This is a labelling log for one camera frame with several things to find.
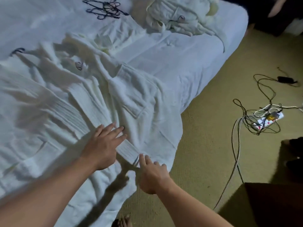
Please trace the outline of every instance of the pile of hangers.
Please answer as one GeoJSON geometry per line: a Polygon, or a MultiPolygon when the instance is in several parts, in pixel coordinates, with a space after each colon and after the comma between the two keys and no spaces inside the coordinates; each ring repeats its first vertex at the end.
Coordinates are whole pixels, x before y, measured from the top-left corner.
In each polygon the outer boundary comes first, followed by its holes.
{"type": "Polygon", "coordinates": [[[106,17],[119,19],[120,14],[126,16],[129,15],[128,13],[123,12],[122,10],[117,8],[118,6],[120,6],[120,3],[117,2],[117,0],[110,0],[109,2],[96,1],[96,0],[83,0],[82,2],[93,7],[92,9],[87,9],[86,12],[97,15],[97,19],[99,20],[103,20],[106,17]]]}

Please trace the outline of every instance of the forearm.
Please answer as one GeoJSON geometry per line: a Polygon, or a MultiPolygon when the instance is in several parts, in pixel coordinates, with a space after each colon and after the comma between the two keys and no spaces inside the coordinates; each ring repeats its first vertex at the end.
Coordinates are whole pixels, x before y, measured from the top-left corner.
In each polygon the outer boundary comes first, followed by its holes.
{"type": "Polygon", "coordinates": [[[85,160],[76,160],[2,206],[0,226],[54,226],[67,203],[93,172],[85,160]]]}
{"type": "Polygon", "coordinates": [[[172,180],[159,187],[157,195],[176,227],[232,227],[220,215],[183,191],[172,180]]]}

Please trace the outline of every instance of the white power strip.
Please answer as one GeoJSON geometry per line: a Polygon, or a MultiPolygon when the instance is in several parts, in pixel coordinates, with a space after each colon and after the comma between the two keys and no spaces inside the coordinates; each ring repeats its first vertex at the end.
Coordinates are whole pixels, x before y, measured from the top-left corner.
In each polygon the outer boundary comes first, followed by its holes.
{"type": "Polygon", "coordinates": [[[284,117],[282,112],[278,112],[276,113],[277,116],[275,116],[275,118],[273,119],[267,119],[267,117],[262,117],[261,119],[259,119],[256,123],[253,124],[253,128],[257,131],[260,131],[261,129],[263,129],[264,127],[268,127],[271,124],[273,124],[275,121],[282,119],[284,117]]]}

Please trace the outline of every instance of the white bed sheet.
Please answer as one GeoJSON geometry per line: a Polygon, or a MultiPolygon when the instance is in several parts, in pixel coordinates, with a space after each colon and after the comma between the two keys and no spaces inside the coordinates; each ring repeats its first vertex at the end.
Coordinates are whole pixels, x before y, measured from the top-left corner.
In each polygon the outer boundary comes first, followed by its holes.
{"type": "MultiPolygon", "coordinates": [[[[120,9],[145,26],[148,0],[117,1],[121,3],[120,9]]],[[[95,15],[85,12],[87,8],[82,0],[3,0],[0,59],[19,47],[30,50],[41,41],[60,42],[66,32],[93,34],[114,20],[97,20],[95,15]]],[[[176,93],[183,112],[237,49],[245,34],[248,16],[242,7],[220,1],[218,15],[229,44],[225,53],[216,36],[189,37],[166,31],[146,36],[116,56],[165,82],[176,93]]]]}

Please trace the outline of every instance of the beige carpet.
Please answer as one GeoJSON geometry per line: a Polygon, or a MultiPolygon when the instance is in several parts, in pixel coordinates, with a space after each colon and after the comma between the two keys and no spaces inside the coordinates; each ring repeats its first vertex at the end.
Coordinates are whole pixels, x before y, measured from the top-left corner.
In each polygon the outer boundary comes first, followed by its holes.
{"type": "MultiPolygon", "coordinates": [[[[239,99],[246,109],[266,106],[268,101],[258,90],[253,75],[276,78],[283,75],[277,67],[303,83],[303,37],[275,38],[255,30],[243,39],[220,72],[182,114],[184,132],[171,176],[180,187],[211,208],[218,201],[234,164],[231,130],[242,112],[232,100],[239,99]]],[[[303,87],[269,84],[277,92],[274,103],[302,105],[303,87]]],[[[285,156],[279,156],[280,141],[303,136],[303,113],[284,110],[284,115],[278,122],[281,126],[278,134],[256,136],[242,127],[240,168],[246,182],[287,182],[282,164],[285,156]]],[[[235,174],[217,211],[235,226],[256,226],[240,185],[240,177],[235,174]]],[[[120,215],[127,213],[131,214],[134,227],[173,226],[159,199],[140,190],[123,205],[120,215]]]]}

